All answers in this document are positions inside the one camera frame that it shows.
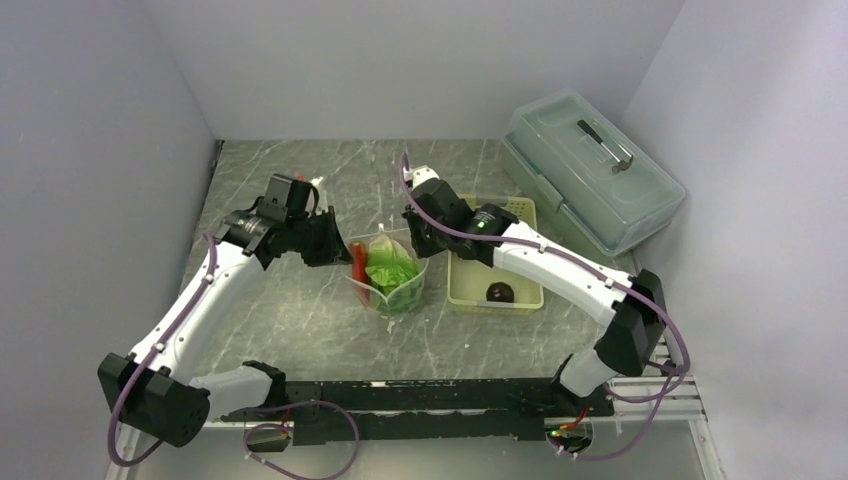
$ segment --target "dark round object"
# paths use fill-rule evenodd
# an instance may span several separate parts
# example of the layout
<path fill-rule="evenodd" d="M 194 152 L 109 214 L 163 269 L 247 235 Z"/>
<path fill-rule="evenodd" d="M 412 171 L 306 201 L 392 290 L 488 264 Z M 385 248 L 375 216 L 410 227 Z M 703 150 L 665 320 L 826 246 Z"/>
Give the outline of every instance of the dark round object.
<path fill-rule="evenodd" d="M 486 290 L 486 300 L 490 302 L 515 303 L 515 292 L 512 287 L 503 283 L 495 282 Z"/>

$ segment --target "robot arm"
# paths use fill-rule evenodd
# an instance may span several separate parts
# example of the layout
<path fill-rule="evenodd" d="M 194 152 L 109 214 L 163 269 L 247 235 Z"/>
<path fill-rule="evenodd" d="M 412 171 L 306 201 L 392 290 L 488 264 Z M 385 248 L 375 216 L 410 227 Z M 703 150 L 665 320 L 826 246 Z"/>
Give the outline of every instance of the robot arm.
<path fill-rule="evenodd" d="M 258 362 L 193 376 L 229 306 L 274 258 L 297 252 L 309 266 L 350 262 L 334 210 L 320 193 L 322 184 L 321 178 L 310 183 L 274 175 L 250 209 L 227 216 L 202 267 L 162 321 L 129 355 L 109 354 L 101 362 L 98 377 L 115 412 L 113 420 L 119 416 L 121 422 L 179 447 L 197 435 L 207 418 L 282 404 L 285 375 Z M 110 453 L 119 465 L 134 464 Z"/>
<path fill-rule="evenodd" d="M 656 275 L 642 271 L 636 277 L 609 269 L 551 242 L 514 215 L 492 204 L 472 211 L 450 186 L 428 167 L 404 172 L 416 207 L 448 229 L 472 238 L 449 235 L 425 221 L 408 206 L 404 217 L 419 256 L 450 250 L 460 258 L 476 260 L 529 278 L 587 312 L 605 330 L 593 347 L 570 356 L 554 377 L 553 386 L 568 403 L 580 406 L 613 377 L 639 376 L 663 334 L 656 313 L 619 289 L 634 289 L 664 308 L 662 286 Z M 538 248 L 498 241 L 505 237 L 538 244 Z M 563 256 L 546 254 L 552 248 Z M 589 273 L 577 262 L 602 271 L 605 280 Z"/>
<path fill-rule="evenodd" d="M 450 250 L 461 258 L 518 273 L 574 302 L 605 327 L 593 347 L 568 357 L 554 376 L 552 388 L 558 398 L 575 407 L 571 411 L 580 411 L 586 398 L 597 396 L 598 389 L 612 377 L 641 375 L 664 325 L 649 308 L 612 284 L 632 288 L 664 308 L 662 287 L 655 275 L 642 271 L 631 277 L 568 254 L 602 270 L 607 280 L 601 281 L 574 261 L 546 254 L 549 248 L 567 250 L 509 212 L 491 204 L 472 211 L 431 169 L 406 172 L 405 180 L 411 183 L 416 208 L 443 226 L 482 238 L 446 234 L 408 207 L 404 217 L 418 256 Z M 227 216 L 210 242 L 203 267 L 154 330 L 129 355 L 109 354 L 103 360 L 98 377 L 113 411 L 112 427 L 120 419 L 180 447 L 197 435 L 207 418 L 287 403 L 285 374 L 258 362 L 206 377 L 194 378 L 193 374 L 229 305 L 274 258 L 297 252 L 309 266 L 351 260 L 333 208 L 326 206 L 326 197 L 320 194 L 321 183 L 321 179 L 309 183 L 274 175 L 254 206 Z M 307 209 L 310 198 L 311 214 Z M 499 241 L 501 237 L 531 241 L 539 247 Z M 114 438 L 110 445 L 114 450 Z M 147 455 L 126 461 L 114 451 L 110 454 L 122 466 Z"/>

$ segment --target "red chili pepper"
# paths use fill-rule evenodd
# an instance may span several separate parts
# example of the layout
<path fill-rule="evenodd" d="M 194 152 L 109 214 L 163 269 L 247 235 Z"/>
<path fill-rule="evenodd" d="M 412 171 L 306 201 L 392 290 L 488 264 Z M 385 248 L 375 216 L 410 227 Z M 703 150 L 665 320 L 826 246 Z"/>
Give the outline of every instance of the red chili pepper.
<path fill-rule="evenodd" d="M 368 260 L 368 247 L 364 243 L 354 242 L 350 244 L 350 254 L 353 257 L 353 279 L 357 282 L 370 284 L 368 274 L 365 273 L 365 262 Z M 359 298 L 363 305 L 369 305 L 370 294 L 367 288 L 356 287 Z"/>

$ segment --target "clear plastic container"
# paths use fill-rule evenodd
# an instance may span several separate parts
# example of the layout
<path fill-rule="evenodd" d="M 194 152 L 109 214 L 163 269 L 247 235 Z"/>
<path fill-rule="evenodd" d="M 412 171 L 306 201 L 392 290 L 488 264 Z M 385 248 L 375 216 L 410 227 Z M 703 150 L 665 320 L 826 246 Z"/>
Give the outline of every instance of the clear plastic container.
<path fill-rule="evenodd" d="M 503 145 L 504 167 L 546 217 L 563 235 L 582 232 L 607 256 L 667 225 L 685 195 L 570 89 L 516 110 Z"/>
<path fill-rule="evenodd" d="M 420 268 L 418 275 L 416 275 L 412 280 L 395 288 L 388 295 L 384 295 L 371 285 L 354 280 L 351 277 L 351 268 L 349 265 L 339 268 L 344 269 L 343 276 L 353 284 L 352 290 L 362 303 L 363 307 L 368 310 L 373 310 L 384 317 L 403 315 L 405 313 L 410 313 L 421 306 L 422 293 L 424 292 L 424 278 L 425 273 L 427 273 L 429 260 L 426 258 L 416 258 L 415 250 L 412 249 L 409 229 L 386 231 L 383 230 L 382 227 L 383 226 L 380 225 L 380 231 L 378 233 L 348 238 L 346 239 L 346 242 L 348 245 L 354 242 L 361 242 L 365 245 L 369 245 L 371 240 L 373 240 L 376 236 L 381 234 L 388 235 L 389 238 L 401 244 L 406 249 L 407 253 L 409 253 L 409 255 L 415 260 Z"/>

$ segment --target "container lid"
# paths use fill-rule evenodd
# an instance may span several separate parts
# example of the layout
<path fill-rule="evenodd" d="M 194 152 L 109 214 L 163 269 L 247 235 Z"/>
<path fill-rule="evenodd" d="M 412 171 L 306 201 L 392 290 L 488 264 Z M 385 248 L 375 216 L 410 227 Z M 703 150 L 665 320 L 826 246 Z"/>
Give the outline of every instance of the container lid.
<path fill-rule="evenodd" d="M 627 225 L 684 195 L 674 179 L 573 90 L 516 110 L 506 141 L 550 183 L 546 196 L 560 199 L 589 229 L 592 210 L 599 206 Z"/>

